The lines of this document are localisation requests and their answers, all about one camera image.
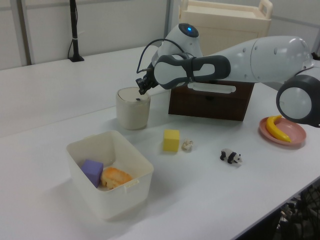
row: yellow block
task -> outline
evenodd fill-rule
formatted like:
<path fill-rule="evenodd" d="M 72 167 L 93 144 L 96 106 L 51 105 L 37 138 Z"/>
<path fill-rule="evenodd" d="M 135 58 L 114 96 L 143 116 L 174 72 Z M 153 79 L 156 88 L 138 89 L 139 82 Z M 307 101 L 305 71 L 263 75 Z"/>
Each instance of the yellow block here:
<path fill-rule="evenodd" d="M 180 143 L 179 130 L 165 129 L 163 133 L 163 151 L 178 152 Z"/>

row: black pole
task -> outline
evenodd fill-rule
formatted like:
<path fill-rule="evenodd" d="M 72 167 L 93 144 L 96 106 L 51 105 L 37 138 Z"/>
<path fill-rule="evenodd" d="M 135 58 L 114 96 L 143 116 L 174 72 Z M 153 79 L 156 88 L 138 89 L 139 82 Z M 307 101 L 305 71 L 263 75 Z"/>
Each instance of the black pole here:
<path fill-rule="evenodd" d="M 71 13 L 71 28 L 72 28 L 72 44 L 73 44 L 73 57 L 69 59 L 71 62 L 81 62 L 84 58 L 79 54 L 78 47 L 78 32 L 77 32 L 77 11 L 76 0 L 70 0 L 70 13 Z"/>

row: purple cube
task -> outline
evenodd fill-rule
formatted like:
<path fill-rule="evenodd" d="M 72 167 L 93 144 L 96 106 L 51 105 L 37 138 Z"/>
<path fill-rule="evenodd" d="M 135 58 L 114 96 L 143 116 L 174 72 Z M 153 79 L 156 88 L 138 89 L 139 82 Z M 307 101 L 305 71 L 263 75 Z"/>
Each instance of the purple cube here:
<path fill-rule="evenodd" d="M 81 170 L 97 188 L 100 183 L 100 176 L 102 174 L 102 171 L 104 170 L 103 163 L 86 159 L 81 167 Z"/>

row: banana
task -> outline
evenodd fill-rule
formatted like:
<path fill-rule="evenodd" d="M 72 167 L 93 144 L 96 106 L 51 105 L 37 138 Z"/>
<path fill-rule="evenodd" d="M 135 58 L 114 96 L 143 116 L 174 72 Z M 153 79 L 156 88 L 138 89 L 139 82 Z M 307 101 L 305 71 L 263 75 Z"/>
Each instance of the banana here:
<path fill-rule="evenodd" d="M 268 117 L 266 120 L 265 127 L 274 138 L 291 143 L 290 137 L 283 131 L 281 131 L 279 128 L 277 128 L 277 126 L 275 125 L 275 121 L 277 119 L 280 119 L 281 117 L 281 115 Z"/>

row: panda toy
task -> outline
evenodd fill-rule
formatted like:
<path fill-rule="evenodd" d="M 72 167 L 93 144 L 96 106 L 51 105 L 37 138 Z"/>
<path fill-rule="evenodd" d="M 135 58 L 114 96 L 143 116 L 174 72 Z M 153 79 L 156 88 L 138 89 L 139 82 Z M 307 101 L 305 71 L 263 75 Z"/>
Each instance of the panda toy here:
<path fill-rule="evenodd" d="M 225 158 L 227 158 L 227 161 L 229 164 L 242 163 L 241 154 L 237 154 L 236 152 L 232 151 L 229 148 L 225 148 L 221 150 L 220 159 L 224 161 Z"/>

